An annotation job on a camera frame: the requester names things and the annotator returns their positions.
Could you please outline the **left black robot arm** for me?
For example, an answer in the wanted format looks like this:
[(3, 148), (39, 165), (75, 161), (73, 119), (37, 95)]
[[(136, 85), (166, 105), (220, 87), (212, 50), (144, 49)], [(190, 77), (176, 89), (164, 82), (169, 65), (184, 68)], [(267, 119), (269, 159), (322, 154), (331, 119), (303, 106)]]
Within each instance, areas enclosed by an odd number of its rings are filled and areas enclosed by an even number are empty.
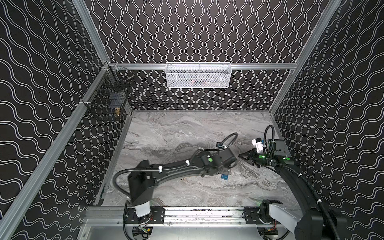
[(159, 185), (178, 178), (228, 175), (228, 170), (238, 164), (230, 149), (238, 135), (230, 134), (214, 149), (198, 148), (186, 160), (160, 165), (143, 160), (133, 169), (114, 174), (113, 186), (128, 197), (127, 203), (135, 208), (138, 218), (148, 217), (151, 214), (150, 201)]

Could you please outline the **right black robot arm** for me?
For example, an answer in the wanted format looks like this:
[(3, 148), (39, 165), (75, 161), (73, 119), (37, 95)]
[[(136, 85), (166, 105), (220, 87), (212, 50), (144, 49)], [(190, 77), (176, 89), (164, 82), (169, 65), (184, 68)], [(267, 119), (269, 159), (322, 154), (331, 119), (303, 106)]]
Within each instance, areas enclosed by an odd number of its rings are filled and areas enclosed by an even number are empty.
[(344, 239), (347, 231), (346, 218), (325, 204), (292, 157), (277, 155), (274, 126), (267, 126), (265, 133), (269, 130), (272, 131), (270, 139), (254, 139), (254, 147), (239, 154), (239, 158), (252, 166), (267, 168), (279, 175), (298, 201), (302, 216), (290, 215), (278, 201), (264, 200), (260, 205), (261, 221), (283, 224), (297, 240)]

